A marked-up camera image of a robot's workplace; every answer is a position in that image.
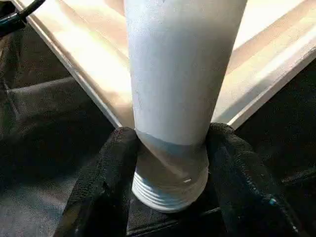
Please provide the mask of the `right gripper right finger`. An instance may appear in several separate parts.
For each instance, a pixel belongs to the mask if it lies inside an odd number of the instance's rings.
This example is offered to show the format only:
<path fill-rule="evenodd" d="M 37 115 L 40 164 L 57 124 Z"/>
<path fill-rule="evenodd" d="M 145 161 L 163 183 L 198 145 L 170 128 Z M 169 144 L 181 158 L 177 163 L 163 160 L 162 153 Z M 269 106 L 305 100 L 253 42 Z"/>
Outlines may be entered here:
<path fill-rule="evenodd" d="M 307 237 L 301 221 L 251 145 L 224 123 L 205 138 L 209 170 L 232 237 Z"/>

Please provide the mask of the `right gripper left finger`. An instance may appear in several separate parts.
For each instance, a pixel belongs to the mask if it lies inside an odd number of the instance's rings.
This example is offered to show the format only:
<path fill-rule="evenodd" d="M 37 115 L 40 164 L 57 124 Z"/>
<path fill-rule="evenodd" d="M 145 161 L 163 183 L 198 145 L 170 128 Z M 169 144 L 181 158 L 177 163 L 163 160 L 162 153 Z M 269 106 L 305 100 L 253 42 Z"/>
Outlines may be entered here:
<path fill-rule="evenodd" d="M 139 144 L 129 127 L 111 133 L 79 174 L 55 237 L 126 236 Z"/>

